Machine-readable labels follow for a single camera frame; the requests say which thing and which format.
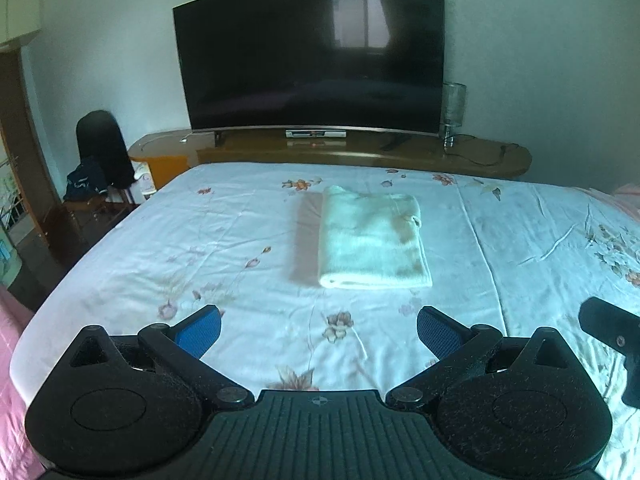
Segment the white knitted sweater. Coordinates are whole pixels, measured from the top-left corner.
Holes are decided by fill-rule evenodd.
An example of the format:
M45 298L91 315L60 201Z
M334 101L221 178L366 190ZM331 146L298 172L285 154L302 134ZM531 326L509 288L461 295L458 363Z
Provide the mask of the white knitted sweater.
M325 288L401 289L433 285L418 201L408 194L322 194L318 278Z

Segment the chair with dark clothes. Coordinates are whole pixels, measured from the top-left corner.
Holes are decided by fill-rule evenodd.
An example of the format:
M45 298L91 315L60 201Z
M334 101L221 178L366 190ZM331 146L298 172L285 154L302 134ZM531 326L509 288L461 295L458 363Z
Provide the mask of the chair with dark clothes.
M76 224L80 214L114 219L134 210L131 187L136 182L122 130L107 110L93 110L78 120L79 164L66 177L63 206Z

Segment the floral white bed sheet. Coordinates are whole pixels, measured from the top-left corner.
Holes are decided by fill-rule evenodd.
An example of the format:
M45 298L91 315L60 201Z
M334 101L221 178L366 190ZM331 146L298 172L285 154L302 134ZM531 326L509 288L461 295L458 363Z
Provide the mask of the floral white bed sheet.
M322 193L413 196L433 285L369 292L318 281ZM211 164L161 188L94 246L43 303L13 353L30 401L81 328L114 335L175 323L206 304L222 332L205 361L254 392L390 390L433 363L416 336L427 304L508 336L556 328L611 410L599 464L639 474L639 413L622 357L579 327L584 300L639 309L639 225L579 188L386 168Z

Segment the wooden TV console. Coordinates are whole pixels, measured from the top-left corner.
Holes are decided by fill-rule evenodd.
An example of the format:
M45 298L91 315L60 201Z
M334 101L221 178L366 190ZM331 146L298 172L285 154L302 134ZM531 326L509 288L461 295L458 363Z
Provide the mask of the wooden TV console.
M285 162L390 169L512 179L533 161L524 146L459 136L444 148L437 136L356 131L345 139L288 139L283 129L174 130L142 136L130 158L182 155L190 168L210 162Z

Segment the silver set-top box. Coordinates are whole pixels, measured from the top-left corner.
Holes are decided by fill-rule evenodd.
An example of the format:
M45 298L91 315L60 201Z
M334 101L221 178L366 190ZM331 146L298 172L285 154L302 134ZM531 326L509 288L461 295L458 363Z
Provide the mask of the silver set-top box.
M288 139L345 139L347 132L336 129L286 129Z

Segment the glass table lamp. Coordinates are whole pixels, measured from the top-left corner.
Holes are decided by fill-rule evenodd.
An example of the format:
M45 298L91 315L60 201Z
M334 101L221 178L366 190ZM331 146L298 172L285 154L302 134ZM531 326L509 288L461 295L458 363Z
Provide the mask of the glass table lamp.
M442 144L454 146L454 137L462 127L466 104L466 85L457 82L442 84Z

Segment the brown wooden door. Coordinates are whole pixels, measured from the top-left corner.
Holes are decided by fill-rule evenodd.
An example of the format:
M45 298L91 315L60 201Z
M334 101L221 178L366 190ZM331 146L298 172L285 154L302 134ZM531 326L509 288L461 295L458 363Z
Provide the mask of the brown wooden door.
M32 123L18 51L1 55L1 137L29 217L40 240L54 255L60 201Z

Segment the large black television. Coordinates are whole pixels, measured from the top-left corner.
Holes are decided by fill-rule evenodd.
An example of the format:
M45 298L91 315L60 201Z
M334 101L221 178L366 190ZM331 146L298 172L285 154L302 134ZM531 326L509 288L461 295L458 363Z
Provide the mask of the large black television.
M195 130L440 127L445 0L194 0L174 24Z

